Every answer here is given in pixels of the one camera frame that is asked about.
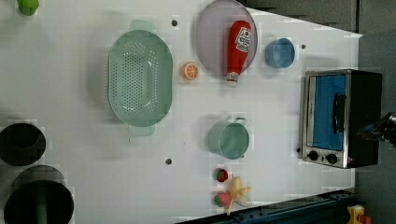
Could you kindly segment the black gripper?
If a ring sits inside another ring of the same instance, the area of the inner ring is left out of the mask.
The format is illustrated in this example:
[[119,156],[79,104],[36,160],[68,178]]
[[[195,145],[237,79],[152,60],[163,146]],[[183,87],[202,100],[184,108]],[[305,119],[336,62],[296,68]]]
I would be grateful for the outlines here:
[[396,115],[388,113],[381,119],[380,125],[378,122],[367,125],[363,131],[358,132],[358,135],[365,140],[372,141],[386,141],[396,146]]

